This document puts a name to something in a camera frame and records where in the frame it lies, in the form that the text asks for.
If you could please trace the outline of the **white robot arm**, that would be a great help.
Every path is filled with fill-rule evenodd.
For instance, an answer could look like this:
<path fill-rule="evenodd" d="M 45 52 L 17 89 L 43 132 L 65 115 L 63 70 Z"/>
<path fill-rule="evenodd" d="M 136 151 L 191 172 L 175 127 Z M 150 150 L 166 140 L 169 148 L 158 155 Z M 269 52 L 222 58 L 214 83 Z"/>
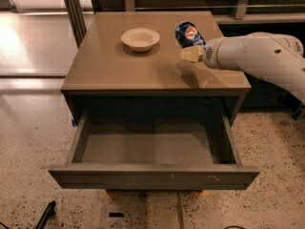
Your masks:
<path fill-rule="evenodd" d="M 254 32 L 209 40 L 181 50 L 191 62 L 210 69 L 240 71 L 272 83 L 305 103 L 305 58 L 301 42 L 290 35 Z"/>

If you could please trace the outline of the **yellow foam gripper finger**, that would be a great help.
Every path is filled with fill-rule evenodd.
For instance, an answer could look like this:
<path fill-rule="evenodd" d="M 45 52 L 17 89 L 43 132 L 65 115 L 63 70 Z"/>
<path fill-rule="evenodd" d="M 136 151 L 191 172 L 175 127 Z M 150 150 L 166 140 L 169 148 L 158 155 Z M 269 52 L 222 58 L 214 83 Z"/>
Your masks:
<path fill-rule="evenodd" d="M 181 50 L 181 58 L 193 63 L 203 60 L 203 46 L 190 46 Z"/>

